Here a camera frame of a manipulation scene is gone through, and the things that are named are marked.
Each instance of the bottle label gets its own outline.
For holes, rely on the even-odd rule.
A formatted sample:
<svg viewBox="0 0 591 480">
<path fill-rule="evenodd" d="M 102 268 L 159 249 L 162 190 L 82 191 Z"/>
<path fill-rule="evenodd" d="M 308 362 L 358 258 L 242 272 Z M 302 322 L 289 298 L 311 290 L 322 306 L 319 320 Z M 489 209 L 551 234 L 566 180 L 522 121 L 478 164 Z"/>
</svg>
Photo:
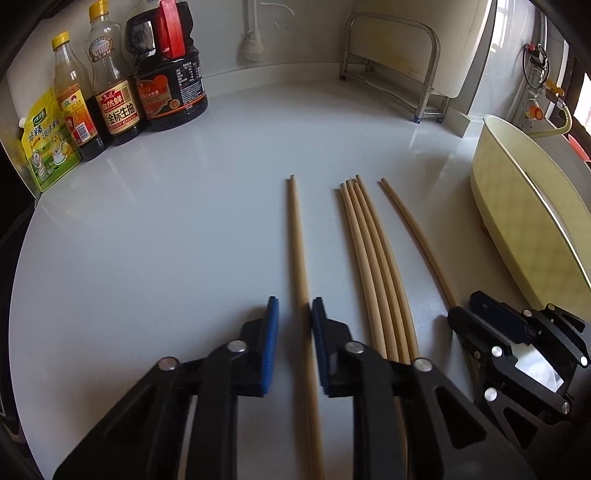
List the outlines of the bottle label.
<svg viewBox="0 0 591 480">
<path fill-rule="evenodd" d="M 111 37 L 99 37 L 93 40 L 90 47 L 88 47 L 88 55 L 90 55 L 90 59 L 94 63 L 109 55 L 114 49 Z"/>
<path fill-rule="evenodd" d="M 148 119 L 180 112 L 205 98 L 197 60 L 139 79 L 137 85 Z"/>
<path fill-rule="evenodd" d="M 111 135 L 117 135 L 139 122 L 138 106 L 131 94 L 129 82 L 115 85 L 106 92 L 96 95 L 100 110 Z"/>
<path fill-rule="evenodd" d="M 78 147 L 98 135 L 95 123 L 90 117 L 86 102 L 77 83 L 62 93 L 57 98 L 57 101 L 60 104 L 61 112 L 64 114 L 68 130 L 70 130 L 72 137 L 74 137 L 74 143 Z"/>
</svg>

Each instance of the yellow pot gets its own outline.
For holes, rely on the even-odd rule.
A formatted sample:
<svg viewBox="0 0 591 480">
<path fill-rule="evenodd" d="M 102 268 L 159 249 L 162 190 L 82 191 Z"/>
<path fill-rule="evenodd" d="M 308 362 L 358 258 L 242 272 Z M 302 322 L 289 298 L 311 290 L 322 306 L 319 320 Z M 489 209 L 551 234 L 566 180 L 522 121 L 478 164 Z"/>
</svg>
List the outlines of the yellow pot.
<svg viewBox="0 0 591 480">
<path fill-rule="evenodd" d="M 484 223 L 521 293 L 591 320 L 591 214 L 530 137 L 488 115 L 470 177 Z"/>
</svg>

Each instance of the red label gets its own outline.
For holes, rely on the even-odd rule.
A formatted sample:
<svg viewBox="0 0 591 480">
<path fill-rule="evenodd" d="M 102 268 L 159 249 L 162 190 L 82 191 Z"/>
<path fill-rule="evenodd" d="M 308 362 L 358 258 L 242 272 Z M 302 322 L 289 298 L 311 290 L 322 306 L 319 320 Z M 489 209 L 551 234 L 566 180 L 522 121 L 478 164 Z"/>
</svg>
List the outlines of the red label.
<svg viewBox="0 0 591 480">
<path fill-rule="evenodd" d="M 154 80 L 138 81 L 139 98 L 148 116 L 158 115 L 160 110 L 172 100 L 166 75 L 156 75 Z"/>
<path fill-rule="evenodd" d="M 127 80 L 99 93 L 96 99 L 111 135 L 119 134 L 139 122 L 138 108 Z"/>
</svg>

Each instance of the vinegar bottle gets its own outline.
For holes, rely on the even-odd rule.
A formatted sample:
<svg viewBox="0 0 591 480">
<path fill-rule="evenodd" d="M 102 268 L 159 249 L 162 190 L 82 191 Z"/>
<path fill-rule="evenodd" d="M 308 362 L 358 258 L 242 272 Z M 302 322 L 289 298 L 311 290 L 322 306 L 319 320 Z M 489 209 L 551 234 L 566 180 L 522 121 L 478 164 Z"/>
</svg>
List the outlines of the vinegar bottle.
<svg viewBox="0 0 591 480">
<path fill-rule="evenodd" d="M 86 67 L 70 46 L 70 34 L 60 33 L 51 42 L 56 52 L 53 90 L 74 143 L 84 160 L 92 160 L 111 143 Z"/>
</svg>

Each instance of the yellow hose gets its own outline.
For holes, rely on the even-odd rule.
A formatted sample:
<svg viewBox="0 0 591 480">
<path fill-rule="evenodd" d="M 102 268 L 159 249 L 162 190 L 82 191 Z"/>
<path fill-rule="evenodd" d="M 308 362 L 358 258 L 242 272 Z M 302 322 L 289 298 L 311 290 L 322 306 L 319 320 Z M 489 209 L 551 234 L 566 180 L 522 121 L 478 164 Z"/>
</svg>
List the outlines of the yellow hose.
<svg viewBox="0 0 591 480">
<path fill-rule="evenodd" d="M 573 117 L 570 114 L 569 107 L 566 105 L 563 106 L 562 111 L 566 115 L 566 125 L 560 128 L 553 128 L 550 130 L 542 130 L 541 132 L 533 132 L 530 133 L 530 138 L 543 138 L 543 137 L 552 137 L 553 135 L 564 135 L 570 132 L 570 129 L 573 127 Z"/>
</svg>

